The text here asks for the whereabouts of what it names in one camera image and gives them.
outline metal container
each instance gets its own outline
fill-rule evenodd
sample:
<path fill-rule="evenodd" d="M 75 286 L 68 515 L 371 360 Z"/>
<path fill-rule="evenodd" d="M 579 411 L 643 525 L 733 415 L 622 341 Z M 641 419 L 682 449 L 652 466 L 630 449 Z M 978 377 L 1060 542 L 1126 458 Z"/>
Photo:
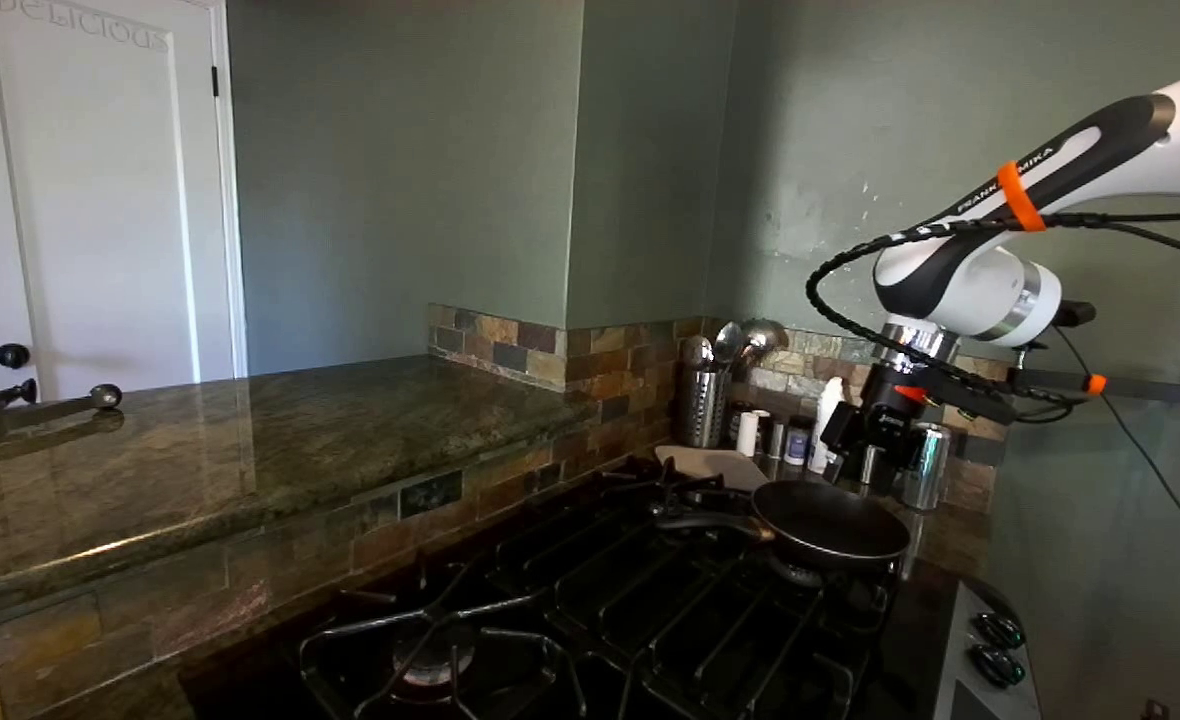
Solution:
<path fill-rule="evenodd" d="M 914 423 L 918 449 L 914 465 L 899 472 L 903 486 L 899 498 L 914 513 L 927 513 L 946 491 L 946 457 L 953 457 L 953 433 L 943 423 Z"/>
<path fill-rule="evenodd" d="M 680 363 L 675 380 L 675 441 L 717 449 L 733 372 L 723 363 Z"/>

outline black stovetop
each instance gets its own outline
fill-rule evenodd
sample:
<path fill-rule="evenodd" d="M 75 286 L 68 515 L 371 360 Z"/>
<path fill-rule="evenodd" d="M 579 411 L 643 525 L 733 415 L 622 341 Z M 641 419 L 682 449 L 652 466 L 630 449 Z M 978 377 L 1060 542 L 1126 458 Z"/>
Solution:
<path fill-rule="evenodd" d="M 927 717 L 953 576 L 795 567 L 622 465 L 189 671 L 197 717 Z"/>

